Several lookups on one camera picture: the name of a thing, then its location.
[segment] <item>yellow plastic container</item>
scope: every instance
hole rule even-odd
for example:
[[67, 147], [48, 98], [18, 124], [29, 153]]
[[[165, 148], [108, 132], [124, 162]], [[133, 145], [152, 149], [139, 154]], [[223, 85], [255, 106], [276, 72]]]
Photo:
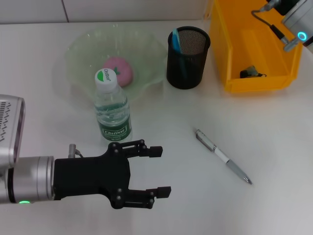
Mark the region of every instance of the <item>yellow plastic container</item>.
[[[231, 93], [283, 89], [297, 78], [302, 45], [284, 52], [283, 43], [271, 29], [251, 15], [264, 0], [215, 0], [210, 27], [211, 47], [220, 79]], [[281, 23], [275, 10], [259, 13], [279, 28], [288, 39], [294, 36]], [[267, 77], [240, 78], [240, 71], [254, 65]]]

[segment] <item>water bottle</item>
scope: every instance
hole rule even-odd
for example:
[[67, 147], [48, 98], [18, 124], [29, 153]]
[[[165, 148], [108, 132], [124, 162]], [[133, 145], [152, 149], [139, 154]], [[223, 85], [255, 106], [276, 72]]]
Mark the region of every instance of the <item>water bottle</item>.
[[95, 75], [94, 107], [102, 136], [107, 142], [132, 140], [132, 125], [127, 96], [117, 83], [116, 73], [101, 69]]

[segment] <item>silver pen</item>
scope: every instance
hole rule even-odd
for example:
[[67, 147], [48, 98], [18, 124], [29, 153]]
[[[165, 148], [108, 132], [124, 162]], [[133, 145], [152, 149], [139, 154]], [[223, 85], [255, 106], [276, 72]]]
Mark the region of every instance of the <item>silver pen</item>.
[[201, 130], [196, 131], [197, 139], [203, 143], [212, 153], [215, 153], [226, 165], [241, 178], [246, 181], [248, 184], [252, 185], [252, 181], [249, 177], [231, 160], [229, 159]]

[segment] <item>white wall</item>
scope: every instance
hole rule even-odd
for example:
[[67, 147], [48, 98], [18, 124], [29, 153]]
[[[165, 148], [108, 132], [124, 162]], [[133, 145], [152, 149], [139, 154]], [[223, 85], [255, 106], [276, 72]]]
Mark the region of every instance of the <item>white wall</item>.
[[206, 0], [64, 0], [70, 22], [201, 19]]
[[0, 24], [66, 21], [61, 0], [0, 0]]

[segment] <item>glass bowl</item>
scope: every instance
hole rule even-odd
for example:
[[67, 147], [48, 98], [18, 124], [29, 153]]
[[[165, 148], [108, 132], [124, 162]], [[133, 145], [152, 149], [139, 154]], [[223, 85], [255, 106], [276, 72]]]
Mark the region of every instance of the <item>glass bowl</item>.
[[165, 77], [167, 50], [155, 36], [134, 26], [112, 24], [85, 33], [67, 49], [68, 80], [93, 99], [94, 76], [112, 56], [123, 57], [132, 66], [133, 81], [123, 87], [128, 99]]

